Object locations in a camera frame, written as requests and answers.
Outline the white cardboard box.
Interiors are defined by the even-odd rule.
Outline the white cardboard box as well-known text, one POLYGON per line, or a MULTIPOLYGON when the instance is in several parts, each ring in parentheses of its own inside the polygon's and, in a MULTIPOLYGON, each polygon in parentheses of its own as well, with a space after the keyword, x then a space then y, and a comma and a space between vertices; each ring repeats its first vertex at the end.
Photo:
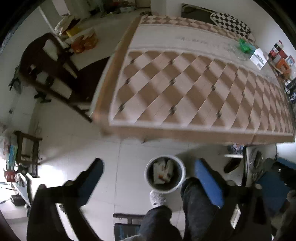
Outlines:
POLYGON ((254 53, 250 57, 250 61, 259 69, 261 70, 268 61, 268 57, 262 49, 258 48, 254 51, 254 53))

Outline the blue green snack bag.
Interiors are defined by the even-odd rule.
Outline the blue green snack bag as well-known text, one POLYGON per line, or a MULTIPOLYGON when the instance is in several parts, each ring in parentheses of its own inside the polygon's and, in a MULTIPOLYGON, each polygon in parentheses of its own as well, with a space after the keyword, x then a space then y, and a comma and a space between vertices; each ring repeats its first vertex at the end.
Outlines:
POLYGON ((248 42, 246 42, 245 40, 243 39, 239 39, 239 47, 240 47, 240 50, 245 53, 245 54, 253 54, 254 51, 256 50, 256 47, 248 42))

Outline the white round trash bin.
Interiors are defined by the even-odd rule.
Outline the white round trash bin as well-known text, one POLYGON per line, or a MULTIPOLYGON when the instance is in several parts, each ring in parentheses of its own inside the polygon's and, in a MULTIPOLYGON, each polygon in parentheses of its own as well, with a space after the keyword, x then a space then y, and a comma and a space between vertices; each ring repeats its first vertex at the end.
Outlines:
POLYGON ((176 191, 184 182, 186 168, 177 156, 161 155, 148 162, 144 178, 152 190, 168 194, 176 191))

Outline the right black trouser leg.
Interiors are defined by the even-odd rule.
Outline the right black trouser leg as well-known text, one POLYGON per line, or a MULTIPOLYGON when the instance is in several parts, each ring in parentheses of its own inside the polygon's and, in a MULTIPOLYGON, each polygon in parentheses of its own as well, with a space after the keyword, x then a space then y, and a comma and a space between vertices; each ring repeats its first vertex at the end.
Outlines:
POLYGON ((183 240, 229 240, 233 228, 230 219, 235 200, 227 198, 224 206, 218 208, 208 198, 199 179, 190 177, 181 189, 185 214, 183 240))

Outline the black trouser leg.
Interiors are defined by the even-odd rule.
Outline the black trouser leg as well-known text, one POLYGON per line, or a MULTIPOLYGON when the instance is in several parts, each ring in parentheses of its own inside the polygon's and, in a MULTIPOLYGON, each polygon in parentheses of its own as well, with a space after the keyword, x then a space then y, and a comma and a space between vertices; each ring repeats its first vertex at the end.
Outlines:
POLYGON ((179 230, 171 224, 172 211, 165 205, 152 208, 141 221, 139 235, 144 240, 182 240, 179 230))
POLYGON ((218 208, 208 198, 199 179, 190 177, 181 189, 185 214, 183 240, 229 240, 233 228, 230 219, 235 200, 227 198, 224 206, 218 208))

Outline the blue seat chair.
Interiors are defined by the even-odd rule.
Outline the blue seat chair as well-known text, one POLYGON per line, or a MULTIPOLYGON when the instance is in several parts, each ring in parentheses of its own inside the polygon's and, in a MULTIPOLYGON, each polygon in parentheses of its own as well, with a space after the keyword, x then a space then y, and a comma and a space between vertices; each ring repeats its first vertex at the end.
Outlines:
POLYGON ((275 145, 244 146, 237 240, 295 240, 295 163, 275 145))

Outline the small dark wooden stool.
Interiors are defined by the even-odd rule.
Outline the small dark wooden stool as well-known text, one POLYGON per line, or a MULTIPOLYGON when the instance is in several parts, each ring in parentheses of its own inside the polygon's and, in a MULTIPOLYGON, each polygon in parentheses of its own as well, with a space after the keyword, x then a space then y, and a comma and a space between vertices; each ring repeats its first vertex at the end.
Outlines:
POLYGON ((38 177, 39 145, 42 138, 21 131, 14 131, 17 142, 16 164, 18 172, 38 177))

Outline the left grey fuzzy slipper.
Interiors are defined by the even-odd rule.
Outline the left grey fuzzy slipper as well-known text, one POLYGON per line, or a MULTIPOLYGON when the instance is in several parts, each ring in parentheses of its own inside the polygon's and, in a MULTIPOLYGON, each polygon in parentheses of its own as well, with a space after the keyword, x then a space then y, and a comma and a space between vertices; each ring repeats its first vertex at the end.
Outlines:
POLYGON ((163 194, 156 192, 154 190, 151 190, 149 194, 149 198, 153 208, 163 206, 166 204, 165 196, 163 196, 163 194))

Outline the left black trouser leg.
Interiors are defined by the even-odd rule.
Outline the left black trouser leg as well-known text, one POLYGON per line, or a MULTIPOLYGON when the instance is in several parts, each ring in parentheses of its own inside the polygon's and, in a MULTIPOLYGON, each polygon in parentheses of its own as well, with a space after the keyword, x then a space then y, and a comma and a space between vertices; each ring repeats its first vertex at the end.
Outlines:
POLYGON ((182 240, 179 230, 171 224, 172 211, 165 205, 152 208, 141 221, 139 235, 144 240, 182 240))

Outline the checkered tile pattern table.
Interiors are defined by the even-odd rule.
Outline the checkered tile pattern table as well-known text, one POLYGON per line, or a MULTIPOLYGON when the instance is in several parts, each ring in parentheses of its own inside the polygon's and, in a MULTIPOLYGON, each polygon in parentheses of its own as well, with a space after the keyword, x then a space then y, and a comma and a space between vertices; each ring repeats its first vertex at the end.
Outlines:
POLYGON ((120 137, 201 143, 295 140, 282 81, 234 52, 238 38, 205 22, 139 16, 99 80, 91 118, 120 137))

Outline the dark wooden chair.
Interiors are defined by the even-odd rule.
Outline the dark wooden chair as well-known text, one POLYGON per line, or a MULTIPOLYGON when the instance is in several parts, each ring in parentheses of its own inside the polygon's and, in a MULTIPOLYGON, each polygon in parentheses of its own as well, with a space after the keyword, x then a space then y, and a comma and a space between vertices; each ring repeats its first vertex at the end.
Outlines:
POLYGON ((36 90, 42 91, 55 99, 63 102, 74 111, 78 112, 87 121, 92 119, 86 114, 86 110, 78 107, 79 103, 88 101, 83 92, 78 88, 79 71, 67 55, 67 51, 62 47, 57 38, 52 33, 46 33, 31 42, 22 54, 20 65, 18 68, 18 77, 20 80, 32 85, 36 90), (47 41, 51 41, 57 50, 58 59, 54 60, 43 48, 47 41), (55 79, 63 82, 72 90, 72 93, 78 92, 81 100, 73 101, 66 98, 51 88, 51 83, 41 83, 37 81, 37 75, 47 73, 49 80, 55 79))

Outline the clear plastic packaging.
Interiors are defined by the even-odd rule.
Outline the clear plastic packaging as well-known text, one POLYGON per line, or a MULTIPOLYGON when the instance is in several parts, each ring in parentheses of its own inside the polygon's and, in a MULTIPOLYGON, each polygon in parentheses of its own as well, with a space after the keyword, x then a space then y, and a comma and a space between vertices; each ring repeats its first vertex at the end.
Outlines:
POLYGON ((228 44, 228 50, 229 52, 233 53, 238 60, 247 61, 250 58, 249 54, 244 53, 241 50, 239 44, 233 44, 233 43, 228 44))

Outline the black white checkered cushion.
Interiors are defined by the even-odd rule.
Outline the black white checkered cushion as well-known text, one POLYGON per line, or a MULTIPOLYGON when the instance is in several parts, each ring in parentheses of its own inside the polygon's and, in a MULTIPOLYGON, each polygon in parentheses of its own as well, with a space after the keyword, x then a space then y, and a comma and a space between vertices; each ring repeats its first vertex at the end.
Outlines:
POLYGON ((248 38, 251 30, 243 21, 224 13, 211 13, 210 19, 218 27, 238 34, 242 38, 248 38))

